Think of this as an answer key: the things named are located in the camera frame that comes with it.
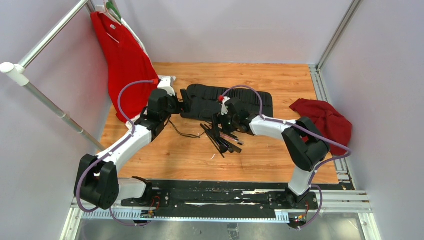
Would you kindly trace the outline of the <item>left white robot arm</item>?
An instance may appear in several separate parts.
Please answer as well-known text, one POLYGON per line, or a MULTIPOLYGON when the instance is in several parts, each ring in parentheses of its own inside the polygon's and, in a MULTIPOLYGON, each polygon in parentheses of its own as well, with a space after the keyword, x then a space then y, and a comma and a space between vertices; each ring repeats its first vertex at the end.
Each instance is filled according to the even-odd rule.
POLYGON ((83 207, 83 201, 102 210, 127 199, 134 199, 142 207, 152 203, 152 184, 148 180, 119 178, 118 173, 139 150, 159 136, 173 114, 191 110, 187 91, 181 89, 180 93, 182 101, 165 89, 153 90, 146 109, 121 139, 96 155, 86 154, 81 158, 74 187, 74 196, 81 210, 89 212, 83 207))

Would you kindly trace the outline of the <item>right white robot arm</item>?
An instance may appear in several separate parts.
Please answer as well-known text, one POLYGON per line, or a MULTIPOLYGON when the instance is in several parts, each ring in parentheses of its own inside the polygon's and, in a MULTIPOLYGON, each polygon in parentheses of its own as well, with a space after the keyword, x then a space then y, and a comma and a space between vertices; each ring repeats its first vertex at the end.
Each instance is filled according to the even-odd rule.
POLYGON ((318 163, 330 151, 330 145, 322 140, 322 134, 307 117, 298 120, 282 120, 250 113, 237 98, 219 96, 219 112, 212 116, 210 136, 218 144, 228 146, 222 135, 232 136, 240 132, 251 136, 265 136, 285 143, 295 164, 286 188, 286 203, 294 209, 306 202, 312 184, 311 179, 318 163))

